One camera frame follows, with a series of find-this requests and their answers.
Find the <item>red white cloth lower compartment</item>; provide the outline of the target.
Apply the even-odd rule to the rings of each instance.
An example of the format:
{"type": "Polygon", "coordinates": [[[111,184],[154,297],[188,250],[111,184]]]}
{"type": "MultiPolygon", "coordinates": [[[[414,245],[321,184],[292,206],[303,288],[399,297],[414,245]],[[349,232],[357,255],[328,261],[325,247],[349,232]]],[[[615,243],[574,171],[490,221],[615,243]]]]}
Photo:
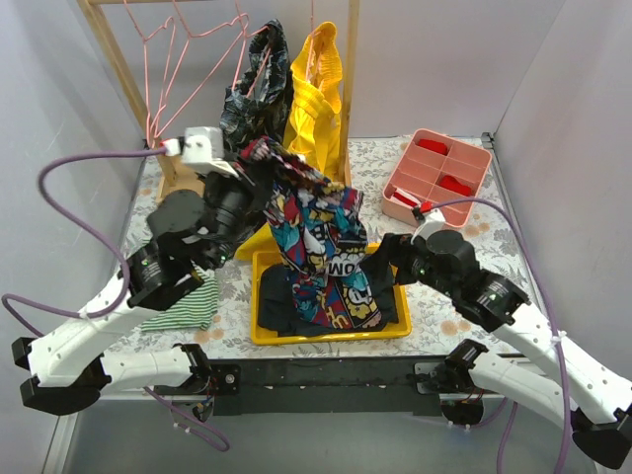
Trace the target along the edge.
{"type": "Polygon", "coordinates": [[[392,193],[391,199],[397,201],[399,204],[409,206],[410,208],[416,208],[421,205],[421,202],[417,197],[399,188],[396,188],[392,193]]]}

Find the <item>dark leaf print shorts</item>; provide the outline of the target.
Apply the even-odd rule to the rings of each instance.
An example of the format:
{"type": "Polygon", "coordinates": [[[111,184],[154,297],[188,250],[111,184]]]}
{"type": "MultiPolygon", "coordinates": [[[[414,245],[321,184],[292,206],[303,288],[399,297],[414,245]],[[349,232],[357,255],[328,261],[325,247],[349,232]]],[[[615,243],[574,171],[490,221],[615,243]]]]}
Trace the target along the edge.
{"type": "Polygon", "coordinates": [[[224,148],[235,153],[262,136],[282,142],[294,95],[291,61],[279,20],[267,22],[253,36],[248,59],[250,67],[226,89],[219,121],[224,148]]]}

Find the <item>yellow plastic tray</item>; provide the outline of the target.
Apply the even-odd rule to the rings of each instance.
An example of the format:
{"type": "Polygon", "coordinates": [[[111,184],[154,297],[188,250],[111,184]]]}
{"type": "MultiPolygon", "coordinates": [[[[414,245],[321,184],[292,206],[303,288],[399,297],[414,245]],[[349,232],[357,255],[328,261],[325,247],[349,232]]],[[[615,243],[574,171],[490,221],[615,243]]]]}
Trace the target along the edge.
{"type": "Polygon", "coordinates": [[[251,327],[250,337],[258,346],[280,346],[307,343],[349,342],[365,340],[388,340],[407,337],[412,332],[412,321],[405,288],[401,285],[393,286],[394,302],[398,321],[389,323],[379,332],[345,332],[332,333],[314,337],[279,336],[277,332],[268,330],[258,323],[259,296],[261,279],[264,271],[281,263],[278,251],[257,251],[252,260],[252,297],[251,297],[251,327]]]}

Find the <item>pink hanger with yellow shorts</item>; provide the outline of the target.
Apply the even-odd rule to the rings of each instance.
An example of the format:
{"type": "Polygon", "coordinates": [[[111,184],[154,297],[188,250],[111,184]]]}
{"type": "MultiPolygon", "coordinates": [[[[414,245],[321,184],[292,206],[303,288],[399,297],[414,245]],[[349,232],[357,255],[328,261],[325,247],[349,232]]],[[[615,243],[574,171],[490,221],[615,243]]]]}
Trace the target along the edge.
{"type": "Polygon", "coordinates": [[[305,80],[311,84],[312,86],[316,85],[315,79],[315,59],[316,59],[316,37],[319,35],[318,25],[316,22],[316,10],[315,10],[315,1],[310,1],[310,15],[309,15],[309,48],[308,48],[308,56],[306,62],[305,69],[305,80]]]}

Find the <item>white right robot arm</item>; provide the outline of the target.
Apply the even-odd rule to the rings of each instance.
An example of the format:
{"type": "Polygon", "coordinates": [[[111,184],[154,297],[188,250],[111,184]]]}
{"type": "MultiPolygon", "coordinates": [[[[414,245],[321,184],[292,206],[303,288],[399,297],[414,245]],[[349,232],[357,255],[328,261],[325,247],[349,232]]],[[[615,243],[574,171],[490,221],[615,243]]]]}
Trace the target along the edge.
{"type": "Polygon", "coordinates": [[[480,266],[460,233],[428,238],[387,233],[374,257],[396,269],[398,283],[421,283],[448,297],[465,320],[510,344],[538,373],[462,341],[435,369],[418,375],[435,391],[496,392],[569,428],[575,446],[616,470],[631,450],[631,382],[554,330],[552,321],[508,278],[480,266]]]}

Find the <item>red cloth upper compartment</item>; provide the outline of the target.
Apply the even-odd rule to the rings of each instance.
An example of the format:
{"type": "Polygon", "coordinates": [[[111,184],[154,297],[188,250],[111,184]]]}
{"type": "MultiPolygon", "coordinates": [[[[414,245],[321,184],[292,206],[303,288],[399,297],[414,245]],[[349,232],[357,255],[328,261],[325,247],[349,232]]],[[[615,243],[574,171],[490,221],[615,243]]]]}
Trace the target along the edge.
{"type": "Polygon", "coordinates": [[[421,148],[430,150],[433,153],[437,153],[443,156],[448,154],[449,146],[443,142],[431,140],[431,139],[420,139],[417,142],[417,145],[421,148]]]}

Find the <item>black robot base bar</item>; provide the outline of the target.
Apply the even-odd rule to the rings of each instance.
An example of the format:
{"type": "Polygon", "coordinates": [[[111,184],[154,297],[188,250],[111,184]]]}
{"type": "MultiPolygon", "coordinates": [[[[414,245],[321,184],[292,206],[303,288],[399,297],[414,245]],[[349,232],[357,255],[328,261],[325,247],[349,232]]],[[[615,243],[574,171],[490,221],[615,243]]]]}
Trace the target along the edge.
{"type": "Polygon", "coordinates": [[[211,398],[215,416],[248,414],[439,413],[441,394],[473,382],[447,356],[217,359],[210,380],[158,385],[163,396],[211,398]]]}

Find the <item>yellow shorts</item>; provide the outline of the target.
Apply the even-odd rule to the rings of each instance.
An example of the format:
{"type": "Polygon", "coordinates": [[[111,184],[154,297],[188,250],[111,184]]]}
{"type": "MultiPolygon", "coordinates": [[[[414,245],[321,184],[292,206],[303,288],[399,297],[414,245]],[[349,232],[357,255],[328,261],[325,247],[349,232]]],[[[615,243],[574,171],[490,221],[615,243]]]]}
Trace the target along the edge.
{"type": "Polygon", "coordinates": [[[305,80],[309,38],[295,59],[290,59],[293,101],[282,146],[305,158],[307,164],[332,181],[342,182],[340,170],[341,97],[343,65],[337,46],[337,28],[331,22],[318,26],[315,79],[305,80]]]}

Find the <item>red cloth middle compartment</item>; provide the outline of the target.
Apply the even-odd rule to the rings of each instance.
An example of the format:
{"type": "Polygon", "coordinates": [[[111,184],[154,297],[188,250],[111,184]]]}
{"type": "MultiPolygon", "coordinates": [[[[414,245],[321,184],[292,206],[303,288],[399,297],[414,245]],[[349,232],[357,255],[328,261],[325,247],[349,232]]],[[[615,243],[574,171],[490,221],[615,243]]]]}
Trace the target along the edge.
{"type": "Polygon", "coordinates": [[[446,190],[449,190],[464,197],[472,196],[472,189],[469,186],[459,182],[455,177],[450,175],[443,176],[439,180],[438,185],[446,190]]]}

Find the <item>colourful comic print shorts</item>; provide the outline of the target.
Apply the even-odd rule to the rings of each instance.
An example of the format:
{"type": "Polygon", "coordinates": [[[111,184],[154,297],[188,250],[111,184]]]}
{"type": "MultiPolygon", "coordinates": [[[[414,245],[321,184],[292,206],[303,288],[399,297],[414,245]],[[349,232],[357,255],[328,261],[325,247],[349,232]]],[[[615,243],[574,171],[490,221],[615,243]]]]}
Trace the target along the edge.
{"type": "Polygon", "coordinates": [[[272,174],[264,215],[296,316],[334,332],[377,332],[394,320],[392,274],[366,253],[362,192],[331,180],[266,136],[240,157],[272,174]]]}

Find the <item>wooden clothes rack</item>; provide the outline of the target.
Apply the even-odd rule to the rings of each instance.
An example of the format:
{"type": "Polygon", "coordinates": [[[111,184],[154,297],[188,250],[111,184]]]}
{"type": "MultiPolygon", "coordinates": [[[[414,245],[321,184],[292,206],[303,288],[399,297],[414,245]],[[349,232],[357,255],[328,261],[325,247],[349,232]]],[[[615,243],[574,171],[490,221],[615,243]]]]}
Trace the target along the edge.
{"type": "MultiPolygon", "coordinates": [[[[189,103],[194,100],[199,91],[201,91],[215,71],[225,61],[231,51],[235,47],[239,47],[240,53],[244,54],[248,39],[256,34],[256,32],[248,31],[248,15],[241,11],[241,7],[238,2],[234,3],[236,14],[233,19],[228,22],[223,22],[207,31],[195,33],[189,27],[187,19],[180,9],[179,3],[177,1],[173,1],[171,5],[175,14],[167,17],[155,31],[147,35],[139,27],[132,10],[130,9],[134,3],[132,1],[118,1],[117,4],[125,9],[142,43],[144,82],[143,87],[139,88],[119,46],[119,42],[112,30],[111,24],[103,10],[103,7],[106,4],[107,3],[105,1],[80,1],[78,6],[83,13],[102,53],[116,74],[118,83],[133,113],[133,116],[141,127],[141,130],[144,132],[144,138],[149,145],[154,145],[160,141],[162,134],[165,130],[167,130],[167,128],[169,128],[169,126],[171,126],[174,120],[173,118],[177,118],[189,105],[189,103]],[[173,118],[169,118],[169,120],[165,123],[161,123],[160,120],[162,114],[168,107],[171,89],[180,72],[191,42],[193,40],[210,37],[219,31],[233,27],[238,29],[238,33],[236,34],[233,42],[229,44],[226,51],[219,57],[216,64],[210,69],[199,85],[192,91],[190,96],[183,101],[176,111],[174,111],[173,118]],[[171,35],[167,49],[163,79],[161,82],[158,110],[153,112],[151,110],[148,44],[162,31],[170,31],[171,35]]],[[[356,41],[359,19],[359,3],[357,1],[350,1],[348,6],[347,52],[342,78],[343,90],[341,101],[339,173],[344,177],[345,183],[349,185],[352,182],[352,175],[348,142],[356,73],[356,41]]]]}

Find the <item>green striped shirt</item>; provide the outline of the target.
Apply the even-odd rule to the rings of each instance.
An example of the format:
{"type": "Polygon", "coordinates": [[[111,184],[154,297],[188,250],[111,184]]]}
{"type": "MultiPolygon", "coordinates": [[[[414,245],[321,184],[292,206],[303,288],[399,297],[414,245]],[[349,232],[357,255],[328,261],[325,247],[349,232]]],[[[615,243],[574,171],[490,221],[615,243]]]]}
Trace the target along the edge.
{"type": "Polygon", "coordinates": [[[218,310],[219,286],[214,271],[197,268],[202,286],[175,303],[168,310],[143,322],[142,332],[207,330],[218,310]]]}

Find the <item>pink divided organiser box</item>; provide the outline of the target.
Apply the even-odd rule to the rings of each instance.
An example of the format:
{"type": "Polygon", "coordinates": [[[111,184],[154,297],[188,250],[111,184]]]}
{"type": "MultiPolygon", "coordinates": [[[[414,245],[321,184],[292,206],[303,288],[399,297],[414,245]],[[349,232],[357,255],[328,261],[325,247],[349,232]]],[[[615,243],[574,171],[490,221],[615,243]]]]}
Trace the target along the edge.
{"type": "Polygon", "coordinates": [[[414,225],[416,206],[474,198],[482,189],[491,162],[491,153],[480,146],[420,128],[384,186],[382,212],[414,225]]]}

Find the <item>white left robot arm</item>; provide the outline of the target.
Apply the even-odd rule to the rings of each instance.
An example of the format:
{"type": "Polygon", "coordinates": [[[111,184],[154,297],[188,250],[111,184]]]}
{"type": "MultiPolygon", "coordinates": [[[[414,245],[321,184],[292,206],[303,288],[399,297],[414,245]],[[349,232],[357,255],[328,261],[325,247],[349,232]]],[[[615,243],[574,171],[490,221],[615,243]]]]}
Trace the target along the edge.
{"type": "Polygon", "coordinates": [[[20,386],[24,406],[64,416],[107,393],[159,385],[198,395],[219,382],[220,370],[197,344],[134,355],[109,348],[200,288],[203,271],[232,258],[254,231],[273,182],[266,171],[211,172],[202,195],[190,190],[167,195],[146,217],[151,238],[127,259],[129,277],[115,274],[80,318],[13,343],[15,365],[30,374],[20,386]]]}

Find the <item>dark navy garment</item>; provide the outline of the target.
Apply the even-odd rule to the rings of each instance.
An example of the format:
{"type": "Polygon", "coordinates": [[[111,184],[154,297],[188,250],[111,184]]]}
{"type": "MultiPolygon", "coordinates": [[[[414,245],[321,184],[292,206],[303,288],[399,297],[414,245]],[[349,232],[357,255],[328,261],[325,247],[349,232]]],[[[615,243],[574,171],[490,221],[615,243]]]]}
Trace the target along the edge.
{"type": "Polygon", "coordinates": [[[363,328],[352,327],[342,322],[336,322],[331,326],[329,323],[312,323],[301,319],[292,301],[290,285],[286,280],[287,270],[283,264],[275,264],[267,268],[261,276],[257,324],[277,332],[279,337],[316,337],[363,331],[379,332],[387,324],[398,323],[391,268],[379,268],[368,261],[363,262],[361,268],[366,274],[377,308],[381,312],[378,323],[363,328]]]}

